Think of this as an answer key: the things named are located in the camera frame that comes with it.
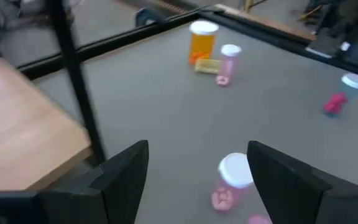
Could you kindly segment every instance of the orange pill bottle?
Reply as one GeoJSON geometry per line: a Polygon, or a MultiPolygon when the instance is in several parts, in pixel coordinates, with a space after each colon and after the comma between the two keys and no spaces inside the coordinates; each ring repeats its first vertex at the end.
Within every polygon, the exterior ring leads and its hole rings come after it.
{"type": "Polygon", "coordinates": [[[191,65],[194,65],[198,58],[209,58],[211,56],[218,29],[218,25],[208,21],[195,21],[190,25],[189,63],[191,65]]]}

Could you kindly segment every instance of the pink pill bottle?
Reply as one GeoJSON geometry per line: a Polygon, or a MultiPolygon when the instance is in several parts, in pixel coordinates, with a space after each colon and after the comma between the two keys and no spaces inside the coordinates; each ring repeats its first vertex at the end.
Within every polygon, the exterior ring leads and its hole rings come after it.
{"type": "Polygon", "coordinates": [[[222,59],[219,73],[215,82],[219,86],[228,86],[231,82],[233,73],[236,71],[237,59],[241,53],[241,48],[233,44],[223,45],[221,48],[222,59]]]}
{"type": "Polygon", "coordinates": [[[215,191],[211,194],[211,203],[215,210],[229,211],[244,191],[254,183],[248,165],[247,155],[232,153],[219,163],[219,178],[215,191]]]}

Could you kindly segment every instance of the black metal frame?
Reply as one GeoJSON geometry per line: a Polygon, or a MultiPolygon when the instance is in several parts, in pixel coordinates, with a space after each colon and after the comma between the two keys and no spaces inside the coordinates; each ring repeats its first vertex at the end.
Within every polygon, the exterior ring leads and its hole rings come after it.
{"type": "Polygon", "coordinates": [[[96,122],[92,114],[89,96],[86,92],[86,85],[84,83],[80,63],[106,52],[110,52],[139,40],[168,31],[183,24],[187,24],[194,20],[207,19],[240,32],[241,34],[249,35],[253,38],[272,44],[283,50],[358,74],[358,67],[354,65],[344,63],[336,60],[335,58],[323,58],[306,51],[305,47],[310,43],[309,40],[247,20],[243,17],[226,14],[222,9],[217,9],[215,7],[194,9],[186,14],[167,18],[164,22],[154,22],[153,24],[138,27],[128,32],[92,42],[75,49],[72,34],[70,32],[70,26],[65,18],[62,0],[49,0],[48,6],[53,28],[55,29],[58,37],[62,53],[19,66],[18,69],[29,79],[33,80],[67,67],[70,80],[75,90],[78,104],[80,105],[81,113],[85,121],[86,129],[88,130],[91,138],[94,155],[99,163],[105,160],[105,156],[96,127],[96,122]]]}

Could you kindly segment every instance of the pink object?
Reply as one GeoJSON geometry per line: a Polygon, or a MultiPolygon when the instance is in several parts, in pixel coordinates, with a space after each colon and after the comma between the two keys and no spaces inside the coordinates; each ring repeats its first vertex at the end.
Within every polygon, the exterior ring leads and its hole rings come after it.
{"type": "Polygon", "coordinates": [[[324,105],[323,110],[327,113],[339,114],[343,105],[347,102],[345,93],[333,94],[331,99],[324,105]]]}
{"type": "Polygon", "coordinates": [[[230,82],[229,77],[217,76],[215,82],[218,86],[227,86],[230,82]]]}
{"type": "Polygon", "coordinates": [[[218,183],[211,194],[212,206],[217,211],[229,211],[253,182],[245,154],[232,153],[226,156],[219,164],[218,183]]]}
{"type": "Polygon", "coordinates": [[[221,66],[215,80],[217,85],[228,86],[230,84],[232,74],[236,68],[237,56],[240,52],[241,48],[236,45],[226,44],[222,46],[221,53],[223,56],[221,66]]]}
{"type": "Polygon", "coordinates": [[[270,219],[260,215],[254,215],[248,219],[248,224],[270,224],[270,219]]]}

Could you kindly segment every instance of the pink toy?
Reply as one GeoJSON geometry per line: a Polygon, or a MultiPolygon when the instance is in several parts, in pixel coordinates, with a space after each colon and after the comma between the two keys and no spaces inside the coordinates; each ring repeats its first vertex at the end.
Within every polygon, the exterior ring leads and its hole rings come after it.
{"type": "Polygon", "coordinates": [[[215,82],[218,86],[227,86],[229,84],[229,77],[217,76],[215,82]]]}
{"type": "Polygon", "coordinates": [[[218,188],[211,196],[212,206],[218,211],[228,211],[233,206],[233,194],[224,187],[218,188]]]}
{"type": "Polygon", "coordinates": [[[343,105],[347,102],[345,93],[336,93],[331,99],[324,105],[323,110],[331,114],[339,114],[343,105]]]}

